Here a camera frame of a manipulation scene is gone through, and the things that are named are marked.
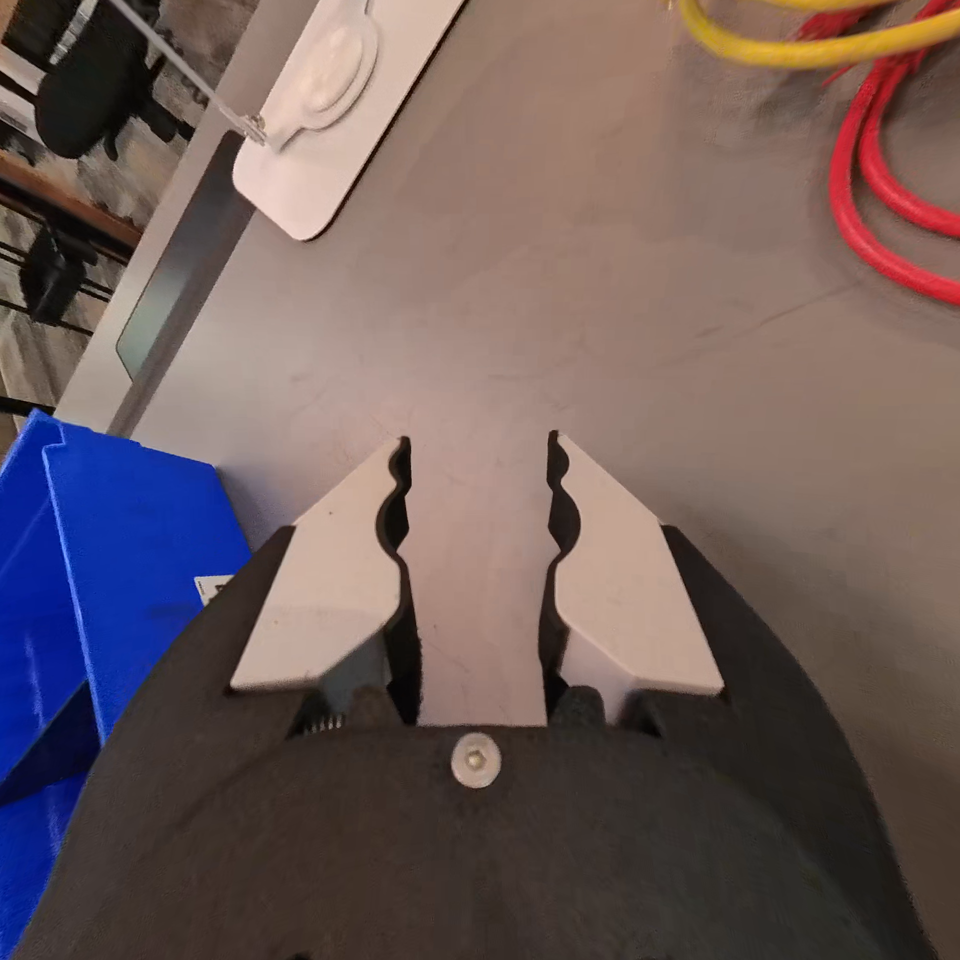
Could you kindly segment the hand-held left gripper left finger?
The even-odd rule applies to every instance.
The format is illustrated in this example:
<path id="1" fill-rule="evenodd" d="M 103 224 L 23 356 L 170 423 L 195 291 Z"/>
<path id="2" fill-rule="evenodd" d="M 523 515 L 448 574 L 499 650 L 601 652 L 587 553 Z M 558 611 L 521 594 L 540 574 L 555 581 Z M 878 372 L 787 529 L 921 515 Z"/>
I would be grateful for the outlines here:
<path id="1" fill-rule="evenodd" d="M 374 451 L 293 524 L 230 690 L 315 691 L 345 714 L 381 687 L 405 724 L 421 711 L 421 641 L 408 566 L 412 446 Z"/>

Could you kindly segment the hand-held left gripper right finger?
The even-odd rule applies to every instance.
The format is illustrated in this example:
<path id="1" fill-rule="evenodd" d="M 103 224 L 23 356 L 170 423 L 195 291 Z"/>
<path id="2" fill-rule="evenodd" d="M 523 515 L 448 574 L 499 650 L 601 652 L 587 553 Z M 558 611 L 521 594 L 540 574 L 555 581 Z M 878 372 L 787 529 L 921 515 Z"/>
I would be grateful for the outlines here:
<path id="1" fill-rule="evenodd" d="M 569 436 L 547 439 L 547 529 L 537 653 L 545 710 L 589 688 L 607 724 L 647 692 L 715 698 L 725 689 L 664 525 Z"/>

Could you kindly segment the large blue plastic bin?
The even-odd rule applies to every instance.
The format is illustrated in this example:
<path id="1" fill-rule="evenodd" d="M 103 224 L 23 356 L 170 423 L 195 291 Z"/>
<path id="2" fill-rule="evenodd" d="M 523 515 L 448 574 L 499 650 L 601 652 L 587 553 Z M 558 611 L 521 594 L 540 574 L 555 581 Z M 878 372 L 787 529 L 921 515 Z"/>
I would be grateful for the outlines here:
<path id="1" fill-rule="evenodd" d="M 215 468 L 36 411 L 1 476 L 1 953 L 46 888 L 90 768 L 251 558 Z"/>

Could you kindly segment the white flat board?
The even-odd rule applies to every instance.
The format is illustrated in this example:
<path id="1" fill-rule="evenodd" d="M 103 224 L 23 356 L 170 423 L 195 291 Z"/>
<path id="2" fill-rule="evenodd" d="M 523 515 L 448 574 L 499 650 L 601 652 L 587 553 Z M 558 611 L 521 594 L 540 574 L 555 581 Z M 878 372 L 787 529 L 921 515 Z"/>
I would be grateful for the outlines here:
<path id="1" fill-rule="evenodd" d="M 462 1 L 321 1 L 256 114 L 237 191 L 284 234 L 317 238 L 373 158 Z"/>

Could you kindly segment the thin metal rod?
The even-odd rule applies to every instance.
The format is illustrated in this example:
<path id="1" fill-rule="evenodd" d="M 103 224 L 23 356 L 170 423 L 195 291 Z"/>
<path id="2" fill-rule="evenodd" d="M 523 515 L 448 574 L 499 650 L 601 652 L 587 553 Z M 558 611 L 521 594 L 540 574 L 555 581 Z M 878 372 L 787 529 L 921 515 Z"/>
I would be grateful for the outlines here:
<path id="1" fill-rule="evenodd" d="M 177 50 L 161 36 L 145 19 L 143 19 L 127 2 L 109 1 L 114 9 L 126 19 L 130 26 L 137 30 L 147 42 L 159 51 L 176 70 L 185 77 L 206 98 L 210 107 L 222 115 L 229 126 L 249 141 L 259 145 L 267 145 L 267 135 L 262 118 L 258 115 L 250 116 L 237 113 L 217 91 L 198 73 Z"/>

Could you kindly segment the black office chair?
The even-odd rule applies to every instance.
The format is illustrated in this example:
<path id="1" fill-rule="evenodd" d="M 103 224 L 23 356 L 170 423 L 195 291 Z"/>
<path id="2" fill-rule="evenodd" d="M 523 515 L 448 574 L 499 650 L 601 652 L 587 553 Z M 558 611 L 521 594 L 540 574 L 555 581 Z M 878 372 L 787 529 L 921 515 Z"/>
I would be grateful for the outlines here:
<path id="1" fill-rule="evenodd" d="M 101 145 L 118 162 L 117 141 L 134 119 L 163 143 L 190 141 L 195 129 L 163 106 L 155 84 L 168 63 L 149 60 L 148 38 L 112 2 L 98 2 L 76 41 L 44 76 L 34 126 L 55 155 L 78 160 Z"/>

